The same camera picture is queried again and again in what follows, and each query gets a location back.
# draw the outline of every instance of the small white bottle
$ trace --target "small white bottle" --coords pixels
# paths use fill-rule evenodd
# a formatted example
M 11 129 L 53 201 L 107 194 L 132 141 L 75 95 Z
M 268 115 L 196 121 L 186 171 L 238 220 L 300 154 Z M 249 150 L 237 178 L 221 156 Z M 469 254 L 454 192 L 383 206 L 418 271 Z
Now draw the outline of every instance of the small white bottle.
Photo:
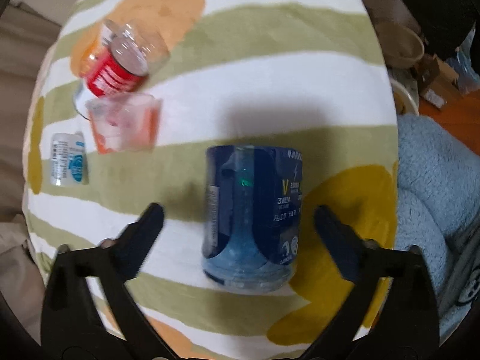
M 52 137 L 50 182 L 69 187 L 83 182 L 85 141 L 80 134 L 57 133 Z

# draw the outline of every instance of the cardboard box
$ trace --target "cardboard box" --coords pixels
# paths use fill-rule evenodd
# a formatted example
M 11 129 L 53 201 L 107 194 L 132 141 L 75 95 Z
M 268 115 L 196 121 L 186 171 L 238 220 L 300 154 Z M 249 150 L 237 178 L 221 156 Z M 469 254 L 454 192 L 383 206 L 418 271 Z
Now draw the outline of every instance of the cardboard box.
M 438 109 L 462 98 L 455 86 L 458 74 L 436 55 L 426 55 L 418 63 L 417 73 L 418 93 Z

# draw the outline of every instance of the wooden floor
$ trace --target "wooden floor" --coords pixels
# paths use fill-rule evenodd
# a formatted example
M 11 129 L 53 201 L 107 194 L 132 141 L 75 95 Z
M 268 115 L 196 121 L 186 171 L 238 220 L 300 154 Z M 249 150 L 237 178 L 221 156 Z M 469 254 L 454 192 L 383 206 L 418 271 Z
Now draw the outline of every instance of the wooden floor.
M 480 91 L 471 93 L 439 111 L 425 100 L 420 101 L 421 115 L 428 115 L 458 140 L 480 155 Z

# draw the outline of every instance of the red bottle label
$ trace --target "red bottle label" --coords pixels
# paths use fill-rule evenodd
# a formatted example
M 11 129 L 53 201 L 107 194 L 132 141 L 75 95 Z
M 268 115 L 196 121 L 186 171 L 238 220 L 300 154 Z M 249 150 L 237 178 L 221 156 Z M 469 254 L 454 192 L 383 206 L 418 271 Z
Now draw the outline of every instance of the red bottle label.
M 143 78 L 125 70 L 107 49 L 85 76 L 85 83 L 95 96 L 103 96 L 130 92 Z

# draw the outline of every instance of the blue bottle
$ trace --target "blue bottle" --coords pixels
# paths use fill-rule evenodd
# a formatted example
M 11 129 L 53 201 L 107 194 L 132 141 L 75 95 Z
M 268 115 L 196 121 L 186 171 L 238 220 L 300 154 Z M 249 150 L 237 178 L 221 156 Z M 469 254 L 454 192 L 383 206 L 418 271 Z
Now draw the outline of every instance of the blue bottle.
M 248 145 L 210 147 L 206 155 L 203 271 L 234 292 L 280 288 L 298 252 L 302 155 Z

